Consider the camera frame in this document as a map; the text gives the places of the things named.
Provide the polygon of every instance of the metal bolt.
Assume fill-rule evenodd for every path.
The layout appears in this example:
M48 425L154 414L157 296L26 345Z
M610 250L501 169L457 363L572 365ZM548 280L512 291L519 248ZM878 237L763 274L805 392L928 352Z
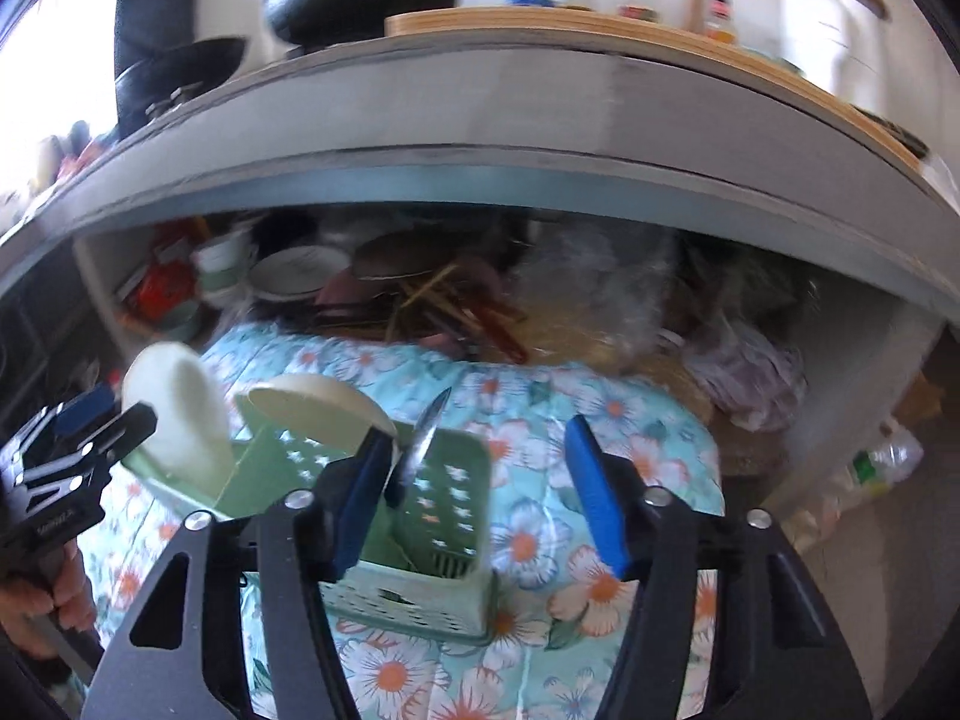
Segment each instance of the metal bolt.
M313 503L313 493L310 490L294 490L283 500L287 509L306 509Z
M767 514L763 509L750 509L747 512L747 524L751 528L759 528L761 531L765 531L774 524L774 518L770 517L770 514Z
M670 505L670 501L673 500L673 495L667 488L647 488L646 493L643 493L643 500L645 503L650 504L650 506L656 506L661 509L664 506Z
M210 512L193 512L184 519L184 528L188 531L202 531L211 522L213 515Z

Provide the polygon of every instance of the floral tablecloth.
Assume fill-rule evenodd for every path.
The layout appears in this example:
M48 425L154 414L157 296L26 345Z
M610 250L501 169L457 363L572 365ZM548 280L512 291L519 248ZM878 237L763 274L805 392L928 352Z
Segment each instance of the floral tablecloth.
M611 673L635 583L599 560L563 463L563 423L583 413L603 449L632 460L648 483L694 509L723 511L716 447L688 412L641 381L611 380L580 365L511 367L451 362L414 346L284 336L242 325L205 354L224 395L282 372L351 382L395 419L414 421L445 386L445 428L488 442L493 567L501 576L486 647L422 640L330 618L350 689L364 718L590 720ZM233 429L243 437L240 416ZM104 493L107 519L80 546L93 581L98 627L113 635L179 520L126 471ZM714 576L702 572L680 717L699 712L709 675ZM259 615L259 587L243 591L248 678L258 712L275 716Z

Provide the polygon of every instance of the wooden board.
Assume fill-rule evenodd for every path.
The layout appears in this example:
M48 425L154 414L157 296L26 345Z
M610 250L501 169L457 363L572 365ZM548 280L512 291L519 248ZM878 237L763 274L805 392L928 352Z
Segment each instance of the wooden board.
M844 103L818 86L802 79L784 67L762 56L728 46L702 35L658 23L623 19L604 13L592 13L566 8L540 7L464 7L446 10L425 10L403 13L387 19L387 35L416 35L429 32L448 32L460 29L558 29L588 32L595 35L626 38L641 43L692 53L704 59L736 68L800 95L810 103L826 108L834 116L855 127L864 136L878 143L910 170L918 172L920 162L902 143L883 127L865 117L853 105Z

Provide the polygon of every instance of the green plastic basket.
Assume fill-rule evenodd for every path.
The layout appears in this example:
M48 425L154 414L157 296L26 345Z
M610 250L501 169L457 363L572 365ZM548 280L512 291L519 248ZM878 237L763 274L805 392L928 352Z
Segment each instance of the green plastic basket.
M241 407L245 415L247 411L248 402ZM258 514L291 490L309 488L327 463L346 456L281 426L253 421L260 421L254 438L235 445L242 453L216 501L157 472L143 452L131 453L124 465L182 517L209 509L219 519L233 519ZM400 442L409 440L411 426L395 424ZM322 585L323 603L333 613L378 628L488 642L496 603L496 575L488 553L490 473L482 440L438 430L397 523L408 541L429 550L434 575L411 570L391 535L395 514L381 500L360 562L339 583Z

